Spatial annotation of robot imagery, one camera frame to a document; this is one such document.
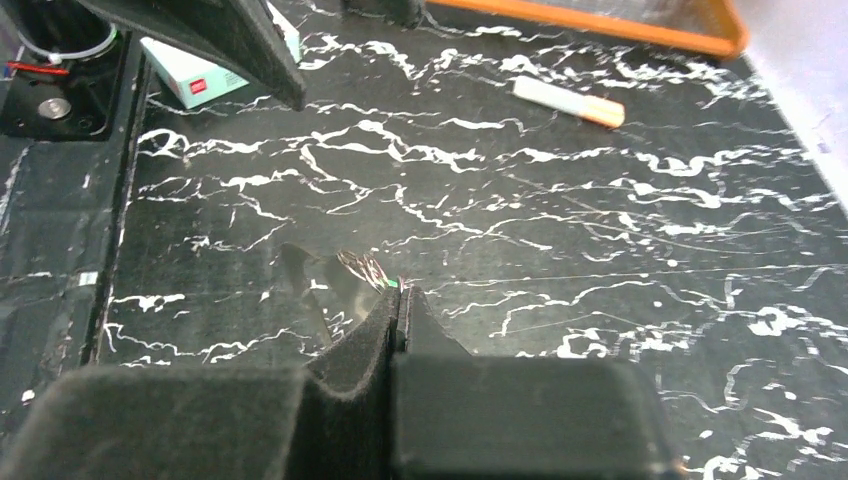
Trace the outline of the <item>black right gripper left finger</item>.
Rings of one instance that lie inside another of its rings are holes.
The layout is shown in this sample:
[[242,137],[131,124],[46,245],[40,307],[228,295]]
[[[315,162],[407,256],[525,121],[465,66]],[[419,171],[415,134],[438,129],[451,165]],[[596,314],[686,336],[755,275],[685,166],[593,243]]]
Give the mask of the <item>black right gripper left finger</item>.
[[384,479],[401,302],[386,291],[357,328],[304,364],[72,372],[34,404],[1,475]]

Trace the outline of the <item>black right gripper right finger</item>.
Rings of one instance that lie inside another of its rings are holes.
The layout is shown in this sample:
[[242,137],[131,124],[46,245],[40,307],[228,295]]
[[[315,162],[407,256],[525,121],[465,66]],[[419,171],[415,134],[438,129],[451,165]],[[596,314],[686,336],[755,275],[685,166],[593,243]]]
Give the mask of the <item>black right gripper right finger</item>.
[[401,295],[392,365],[397,479],[679,479],[659,395],[634,362],[474,356],[423,292]]

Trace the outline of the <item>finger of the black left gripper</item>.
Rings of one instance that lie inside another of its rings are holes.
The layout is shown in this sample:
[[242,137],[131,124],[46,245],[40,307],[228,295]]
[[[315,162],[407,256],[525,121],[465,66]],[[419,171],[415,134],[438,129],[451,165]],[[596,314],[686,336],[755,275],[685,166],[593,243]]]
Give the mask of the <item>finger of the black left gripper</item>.
[[261,85],[295,111],[305,107],[304,79],[264,1],[87,0],[82,5]]
[[405,28],[416,28],[425,14],[423,0],[343,0],[347,12],[376,16]]

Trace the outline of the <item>white metal keyring plate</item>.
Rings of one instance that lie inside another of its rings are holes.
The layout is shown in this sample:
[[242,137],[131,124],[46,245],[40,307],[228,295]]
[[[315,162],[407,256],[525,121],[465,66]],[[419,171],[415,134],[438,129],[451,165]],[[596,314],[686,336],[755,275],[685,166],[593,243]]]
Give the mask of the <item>white metal keyring plate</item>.
[[315,292],[322,285],[332,292],[341,303],[345,317],[358,326],[369,315],[376,300],[391,288],[389,279],[401,284],[401,278],[390,277],[371,253],[357,254],[339,250],[333,255],[313,255],[292,243],[281,245],[284,271],[291,283],[293,293],[304,306],[307,318],[312,322],[323,346],[333,343],[331,330],[325,320],[324,308]]

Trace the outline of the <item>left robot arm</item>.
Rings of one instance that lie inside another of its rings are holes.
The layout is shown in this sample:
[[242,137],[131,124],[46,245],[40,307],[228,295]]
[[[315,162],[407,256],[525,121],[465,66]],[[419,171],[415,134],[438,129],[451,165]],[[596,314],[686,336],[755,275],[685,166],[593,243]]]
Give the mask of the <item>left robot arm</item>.
[[11,85],[1,132],[47,141],[108,137],[130,32],[225,67],[296,111],[306,86],[264,1],[4,1],[23,48],[2,59]]

